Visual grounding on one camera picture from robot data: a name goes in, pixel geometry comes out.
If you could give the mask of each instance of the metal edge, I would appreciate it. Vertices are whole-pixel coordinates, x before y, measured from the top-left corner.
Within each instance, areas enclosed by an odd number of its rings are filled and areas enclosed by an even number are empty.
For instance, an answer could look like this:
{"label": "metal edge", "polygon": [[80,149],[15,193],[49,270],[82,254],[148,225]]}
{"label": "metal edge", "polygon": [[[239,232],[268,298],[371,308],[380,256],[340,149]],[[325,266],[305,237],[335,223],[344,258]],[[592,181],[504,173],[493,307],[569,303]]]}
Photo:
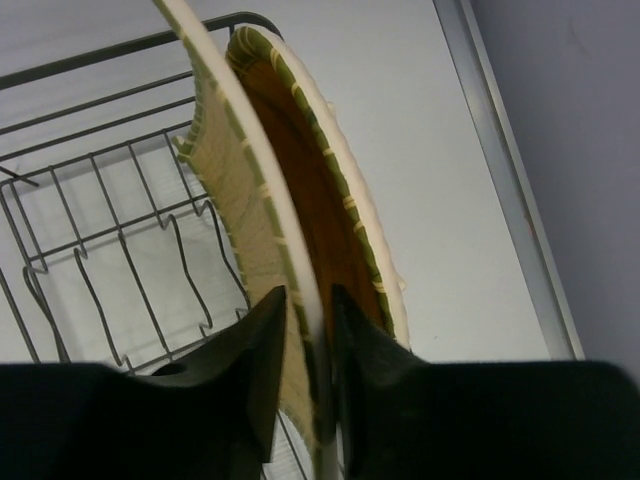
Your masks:
{"label": "metal edge", "polygon": [[554,360],[583,359],[578,332],[470,0],[433,0],[433,4],[549,354]]}

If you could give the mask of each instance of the white countertop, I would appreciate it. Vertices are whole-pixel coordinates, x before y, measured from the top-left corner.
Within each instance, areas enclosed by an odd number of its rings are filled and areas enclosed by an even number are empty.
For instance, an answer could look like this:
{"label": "white countertop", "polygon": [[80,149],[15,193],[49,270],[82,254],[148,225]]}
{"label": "white countertop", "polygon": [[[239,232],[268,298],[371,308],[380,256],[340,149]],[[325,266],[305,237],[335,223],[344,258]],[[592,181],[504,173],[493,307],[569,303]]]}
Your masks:
{"label": "white countertop", "polygon": [[[405,302],[416,354],[431,361],[549,357],[431,2],[403,2],[402,9],[382,0],[331,7],[311,1],[190,3],[203,19],[238,10],[268,17],[335,103],[408,285]],[[0,75],[166,29],[151,2],[50,4],[29,0],[3,7]],[[92,67],[72,82],[54,79],[46,89],[0,92],[0,126],[75,103],[74,97],[89,99],[184,68],[180,48],[163,52],[136,54],[115,68]],[[53,93],[56,88],[61,93]],[[154,106],[151,97],[140,102]],[[182,110],[181,119],[189,112],[190,107]],[[0,141],[0,149],[24,141]],[[17,168],[44,161],[17,162]],[[0,232],[0,266],[16,296],[26,301],[17,250],[4,224]],[[27,321],[38,315],[33,306],[20,307]],[[15,353],[21,340],[2,299],[0,311],[0,359],[22,359]]]}

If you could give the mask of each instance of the dish rack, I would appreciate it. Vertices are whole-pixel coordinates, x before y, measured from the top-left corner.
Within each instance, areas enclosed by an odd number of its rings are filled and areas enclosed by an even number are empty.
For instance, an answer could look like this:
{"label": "dish rack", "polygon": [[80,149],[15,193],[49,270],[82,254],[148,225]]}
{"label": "dish rack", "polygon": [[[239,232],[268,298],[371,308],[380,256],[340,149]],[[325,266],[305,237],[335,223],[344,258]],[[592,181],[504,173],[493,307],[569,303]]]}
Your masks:
{"label": "dish rack", "polygon": [[[228,39],[245,23],[280,35],[246,12],[204,25]],[[0,95],[26,89],[28,96],[47,79],[79,86],[78,72],[94,69],[99,77],[125,57],[149,64],[140,55],[170,45],[184,61],[176,40],[167,31],[0,77]],[[183,96],[193,92],[184,70],[0,125],[0,142],[19,144],[0,143],[4,234],[18,252],[3,246],[0,286],[25,350],[8,360],[99,361],[144,374],[250,308],[215,209],[172,144],[186,133],[194,102]],[[69,131],[48,128],[68,119],[75,119]],[[275,461],[263,476],[306,479],[304,447],[285,417],[278,423]]]}

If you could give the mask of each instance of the ceramic plate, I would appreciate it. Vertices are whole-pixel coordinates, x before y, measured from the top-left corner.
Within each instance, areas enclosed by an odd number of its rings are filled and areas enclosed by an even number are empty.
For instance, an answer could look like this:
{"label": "ceramic plate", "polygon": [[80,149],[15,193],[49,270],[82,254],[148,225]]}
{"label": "ceramic plate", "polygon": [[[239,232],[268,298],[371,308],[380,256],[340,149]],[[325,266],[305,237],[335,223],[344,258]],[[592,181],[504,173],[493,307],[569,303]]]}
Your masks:
{"label": "ceramic plate", "polygon": [[325,344],[331,284],[345,284],[373,321],[408,345],[371,195],[315,83],[278,37],[237,30],[227,63],[184,1],[155,3],[194,70],[196,110],[179,158],[211,197],[251,301],[287,286],[281,409],[307,444],[316,478],[324,476],[336,467]]}

